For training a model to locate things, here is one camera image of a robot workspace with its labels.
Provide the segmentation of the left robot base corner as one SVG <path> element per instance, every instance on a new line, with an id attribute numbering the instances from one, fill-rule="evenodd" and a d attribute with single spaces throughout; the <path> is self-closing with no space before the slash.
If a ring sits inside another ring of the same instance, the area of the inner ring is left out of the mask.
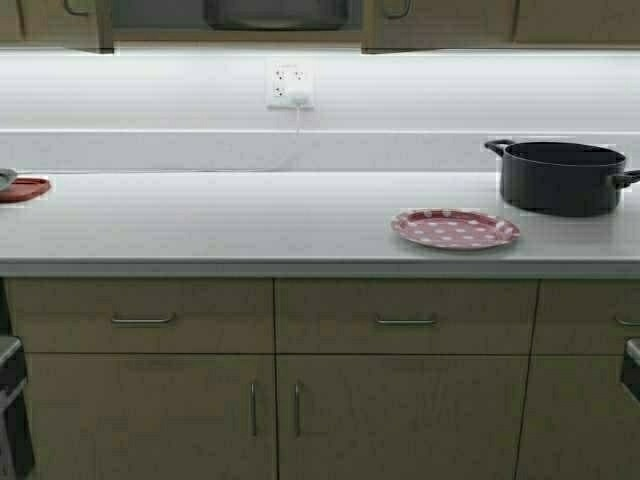
<path id="1" fill-rule="evenodd" d="M 1 336 L 1 478 L 27 479 L 35 466 L 24 389 L 28 374 L 22 342 Z"/>

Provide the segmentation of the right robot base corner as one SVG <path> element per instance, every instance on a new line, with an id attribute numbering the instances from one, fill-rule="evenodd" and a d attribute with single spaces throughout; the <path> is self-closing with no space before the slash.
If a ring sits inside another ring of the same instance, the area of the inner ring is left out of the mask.
<path id="1" fill-rule="evenodd" d="M 640 400 L 639 375 L 639 339 L 631 338 L 625 344 L 620 381 L 636 401 Z"/>

